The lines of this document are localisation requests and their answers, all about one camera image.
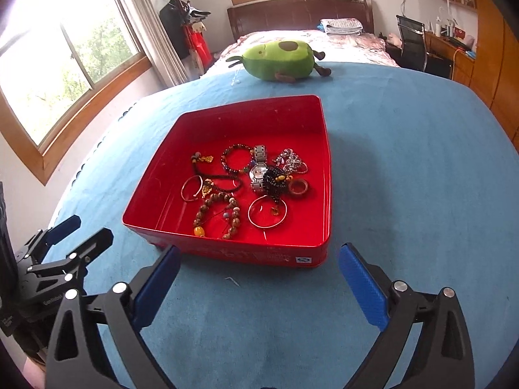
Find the silver wrist watch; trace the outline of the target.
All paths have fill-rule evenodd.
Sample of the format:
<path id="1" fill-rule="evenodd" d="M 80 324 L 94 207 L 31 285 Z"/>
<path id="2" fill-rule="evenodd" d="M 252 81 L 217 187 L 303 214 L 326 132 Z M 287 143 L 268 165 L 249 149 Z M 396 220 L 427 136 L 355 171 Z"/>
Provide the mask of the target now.
<path id="1" fill-rule="evenodd" d="M 253 148 L 252 161 L 252 167 L 249 170 L 251 188 L 254 192 L 263 192 L 263 177 L 268 170 L 265 145 L 257 145 Z"/>

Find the thin silver bangle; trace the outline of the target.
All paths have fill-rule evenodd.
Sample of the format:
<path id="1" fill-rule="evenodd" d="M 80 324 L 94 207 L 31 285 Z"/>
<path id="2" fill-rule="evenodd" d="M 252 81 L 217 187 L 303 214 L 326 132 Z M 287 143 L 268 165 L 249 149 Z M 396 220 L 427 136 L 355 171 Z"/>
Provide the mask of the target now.
<path id="1" fill-rule="evenodd" d="M 247 219 L 261 230 L 279 227 L 288 216 L 288 205 L 283 199 L 274 200 L 264 195 L 255 198 L 247 209 Z"/>

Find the small silver bangle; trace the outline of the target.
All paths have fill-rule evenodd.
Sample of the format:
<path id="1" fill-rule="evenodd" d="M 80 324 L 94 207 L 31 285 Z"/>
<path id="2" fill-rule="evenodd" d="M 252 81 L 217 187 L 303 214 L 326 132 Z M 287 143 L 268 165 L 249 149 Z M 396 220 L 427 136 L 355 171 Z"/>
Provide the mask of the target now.
<path id="1" fill-rule="evenodd" d="M 189 177 L 182 184 L 180 189 L 181 199 L 186 203 L 191 203 L 200 198 L 203 187 L 203 178 L 200 175 Z"/>

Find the red plastic tray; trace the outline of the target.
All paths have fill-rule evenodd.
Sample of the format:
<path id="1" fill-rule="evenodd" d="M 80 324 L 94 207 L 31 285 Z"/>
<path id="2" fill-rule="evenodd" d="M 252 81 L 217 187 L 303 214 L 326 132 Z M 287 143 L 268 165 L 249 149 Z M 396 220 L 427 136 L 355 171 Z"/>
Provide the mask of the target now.
<path id="1" fill-rule="evenodd" d="M 263 192 L 251 188 L 252 150 L 267 149 Z M 200 175 L 200 198 L 180 189 Z M 255 198 L 283 199 L 288 216 L 261 230 L 247 219 Z M 123 224 L 164 248 L 245 264 L 315 268 L 332 228 L 332 163 L 315 95 L 255 99 L 182 114 L 127 204 Z"/>

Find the beige curtain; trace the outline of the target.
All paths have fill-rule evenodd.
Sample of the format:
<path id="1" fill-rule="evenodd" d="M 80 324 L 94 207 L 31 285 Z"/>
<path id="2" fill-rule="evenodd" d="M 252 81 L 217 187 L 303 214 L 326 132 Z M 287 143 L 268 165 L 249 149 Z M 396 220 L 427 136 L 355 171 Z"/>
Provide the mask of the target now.
<path id="1" fill-rule="evenodd" d="M 121 0 L 144 53 L 166 87 L 188 82 L 187 71 L 169 40 L 151 0 Z"/>

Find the coat rack with clothes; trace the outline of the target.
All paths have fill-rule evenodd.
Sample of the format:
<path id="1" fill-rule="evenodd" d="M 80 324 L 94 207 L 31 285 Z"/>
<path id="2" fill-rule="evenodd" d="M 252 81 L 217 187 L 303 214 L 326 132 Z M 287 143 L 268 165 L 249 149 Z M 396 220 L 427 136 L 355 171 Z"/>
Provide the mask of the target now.
<path id="1" fill-rule="evenodd" d="M 214 64 L 215 58 L 203 37 L 203 21 L 211 14 L 191 5 L 189 0 L 166 0 L 158 16 L 173 48 L 182 61 L 189 59 L 198 76 Z"/>

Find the green avocado plush toy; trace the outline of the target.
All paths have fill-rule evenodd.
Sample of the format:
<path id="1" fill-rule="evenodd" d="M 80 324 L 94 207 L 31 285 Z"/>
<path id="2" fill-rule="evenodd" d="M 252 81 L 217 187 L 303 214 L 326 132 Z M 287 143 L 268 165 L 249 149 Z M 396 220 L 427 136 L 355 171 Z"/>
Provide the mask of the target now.
<path id="1" fill-rule="evenodd" d="M 295 83 L 316 71 L 329 77 L 331 68 L 318 64 L 325 52 L 318 52 L 305 41 L 271 41 L 226 59 L 229 67 L 242 65 L 255 78 L 268 82 Z"/>

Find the large wooden wardrobe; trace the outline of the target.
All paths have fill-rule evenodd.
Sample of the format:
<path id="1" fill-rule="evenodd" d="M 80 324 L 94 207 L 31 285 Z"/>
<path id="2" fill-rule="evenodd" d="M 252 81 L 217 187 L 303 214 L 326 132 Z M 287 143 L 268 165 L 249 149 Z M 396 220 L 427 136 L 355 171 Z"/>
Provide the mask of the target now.
<path id="1" fill-rule="evenodd" d="M 477 0 L 478 43 L 470 88 L 518 146 L 518 38 L 502 0 Z"/>

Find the dark wooden headboard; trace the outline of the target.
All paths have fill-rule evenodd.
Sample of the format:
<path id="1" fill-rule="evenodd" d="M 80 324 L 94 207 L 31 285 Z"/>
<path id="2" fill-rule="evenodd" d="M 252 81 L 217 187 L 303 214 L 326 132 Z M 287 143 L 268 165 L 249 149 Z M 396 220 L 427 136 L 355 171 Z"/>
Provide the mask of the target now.
<path id="1" fill-rule="evenodd" d="M 356 18 L 374 33 L 370 0 L 268 0 L 227 10 L 235 40 L 251 32 L 316 29 L 323 18 Z"/>

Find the wooden desk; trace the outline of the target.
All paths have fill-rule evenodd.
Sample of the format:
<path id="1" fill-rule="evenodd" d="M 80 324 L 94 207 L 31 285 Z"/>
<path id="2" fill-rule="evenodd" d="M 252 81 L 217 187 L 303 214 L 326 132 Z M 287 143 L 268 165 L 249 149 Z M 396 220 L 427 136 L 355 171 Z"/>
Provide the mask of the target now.
<path id="1" fill-rule="evenodd" d="M 430 73 L 470 86 L 475 61 L 458 44 L 453 44 L 444 37 L 437 37 L 432 32 L 425 34 Z"/>

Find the black office chair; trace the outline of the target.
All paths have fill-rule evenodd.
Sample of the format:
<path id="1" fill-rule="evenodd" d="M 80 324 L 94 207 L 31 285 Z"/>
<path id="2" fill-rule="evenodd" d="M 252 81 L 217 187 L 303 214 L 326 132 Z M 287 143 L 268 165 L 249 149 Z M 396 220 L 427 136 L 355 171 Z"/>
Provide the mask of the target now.
<path id="1" fill-rule="evenodd" d="M 402 41 L 401 66 L 450 79 L 452 62 L 434 53 L 429 53 L 426 45 L 425 25 L 402 15 L 397 15 L 396 18 Z"/>

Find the folded patterned cloth stack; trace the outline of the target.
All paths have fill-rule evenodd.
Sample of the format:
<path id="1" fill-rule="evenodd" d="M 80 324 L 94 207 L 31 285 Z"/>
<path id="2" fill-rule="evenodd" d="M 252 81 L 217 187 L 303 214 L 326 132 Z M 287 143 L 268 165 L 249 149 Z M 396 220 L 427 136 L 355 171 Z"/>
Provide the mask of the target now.
<path id="1" fill-rule="evenodd" d="M 323 18 L 318 29 L 331 35 L 359 35 L 363 32 L 363 25 L 357 18 Z"/>

